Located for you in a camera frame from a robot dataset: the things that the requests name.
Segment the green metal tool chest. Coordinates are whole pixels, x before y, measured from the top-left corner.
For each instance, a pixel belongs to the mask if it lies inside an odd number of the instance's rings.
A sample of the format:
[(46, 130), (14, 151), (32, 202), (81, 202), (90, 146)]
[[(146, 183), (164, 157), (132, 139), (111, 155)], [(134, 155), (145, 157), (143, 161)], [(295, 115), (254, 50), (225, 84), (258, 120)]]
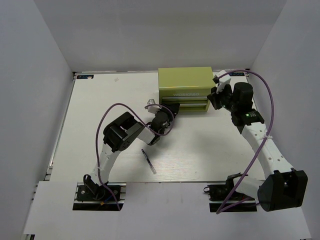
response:
[(213, 78), (210, 66), (159, 68), (159, 103), (180, 104), (181, 112), (207, 112)]

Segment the blue refill pen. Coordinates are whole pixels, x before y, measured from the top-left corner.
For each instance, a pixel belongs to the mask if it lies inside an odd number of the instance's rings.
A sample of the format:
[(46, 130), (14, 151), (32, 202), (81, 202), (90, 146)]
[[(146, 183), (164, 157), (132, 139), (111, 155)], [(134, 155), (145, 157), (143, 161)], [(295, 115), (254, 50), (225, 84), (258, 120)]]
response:
[(147, 161), (147, 163), (149, 165), (149, 168), (151, 169), (152, 173), (155, 175), (157, 172), (156, 172), (155, 168), (153, 167), (153, 165), (152, 165), (149, 157), (147, 156), (146, 152), (143, 149), (141, 149), (141, 152), (142, 152), (143, 156), (145, 157), (145, 159), (146, 159), (146, 161)]

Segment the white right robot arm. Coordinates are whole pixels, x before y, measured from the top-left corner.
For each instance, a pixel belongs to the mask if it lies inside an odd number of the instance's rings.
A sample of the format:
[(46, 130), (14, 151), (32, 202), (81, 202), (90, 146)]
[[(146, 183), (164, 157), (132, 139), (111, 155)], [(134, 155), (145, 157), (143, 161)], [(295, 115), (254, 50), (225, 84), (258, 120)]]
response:
[(240, 196), (250, 197), (258, 200), (266, 212), (300, 207), (307, 174), (296, 170), (267, 134), (263, 117), (253, 108), (253, 93), (249, 83), (237, 82), (234, 86), (226, 84), (222, 90), (213, 87), (207, 98), (215, 110), (224, 108), (230, 112), (232, 123), (254, 151), (254, 159), (259, 161), (265, 179), (249, 177), (248, 170), (229, 175), (223, 189), (211, 188), (211, 200), (227, 202)]

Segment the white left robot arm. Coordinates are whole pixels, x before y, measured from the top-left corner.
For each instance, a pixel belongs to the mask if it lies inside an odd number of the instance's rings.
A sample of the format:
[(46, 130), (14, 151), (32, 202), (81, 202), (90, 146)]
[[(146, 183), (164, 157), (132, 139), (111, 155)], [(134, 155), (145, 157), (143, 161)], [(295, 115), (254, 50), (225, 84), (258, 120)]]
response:
[[(128, 109), (103, 130), (102, 150), (98, 150), (99, 132), (102, 123), (113, 107), (123, 106)], [(149, 146), (156, 144), (172, 130), (172, 123), (180, 110), (179, 103), (156, 104), (148, 102), (145, 109), (154, 114), (152, 121), (145, 123), (130, 107), (123, 103), (115, 103), (102, 116), (95, 135), (95, 154), (97, 164), (90, 174), (83, 177), (83, 183), (88, 193), (99, 200), (105, 196), (106, 185), (112, 167), (120, 155), (135, 139), (139, 139)]]

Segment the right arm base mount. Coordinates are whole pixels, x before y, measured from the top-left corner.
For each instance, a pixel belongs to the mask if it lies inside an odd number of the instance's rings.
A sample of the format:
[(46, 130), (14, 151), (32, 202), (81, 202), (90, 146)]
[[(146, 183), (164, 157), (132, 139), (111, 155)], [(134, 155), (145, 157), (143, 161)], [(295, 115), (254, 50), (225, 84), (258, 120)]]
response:
[[(216, 213), (220, 205), (223, 203), (226, 196), (229, 194), (225, 184), (210, 184), (203, 188), (203, 192), (208, 195), (209, 200), (209, 210), (211, 213)], [(243, 201), (242, 203), (228, 208), (225, 210), (227, 213), (249, 213), (257, 212), (256, 201), (252, 197), (248, 197), (243, 193), (234, 192), (230, 199), (226, 202), (225, 207), (236, 202)]]

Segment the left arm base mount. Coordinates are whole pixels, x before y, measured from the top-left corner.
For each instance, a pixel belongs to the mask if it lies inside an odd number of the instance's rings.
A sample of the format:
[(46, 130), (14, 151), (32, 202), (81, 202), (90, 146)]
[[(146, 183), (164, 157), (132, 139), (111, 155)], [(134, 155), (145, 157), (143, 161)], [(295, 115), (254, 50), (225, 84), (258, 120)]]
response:
[[(113, 191), (119, 208), (122, 209), (126, 197), (126, 184), (108, 183), (107, 186)], [(76, 187), (72, 210), (110, 212), (119, 211), (118, 205), (112, 194), (104, 187), (101, 193), (94, 196), (84, 183), (81, 182)]]

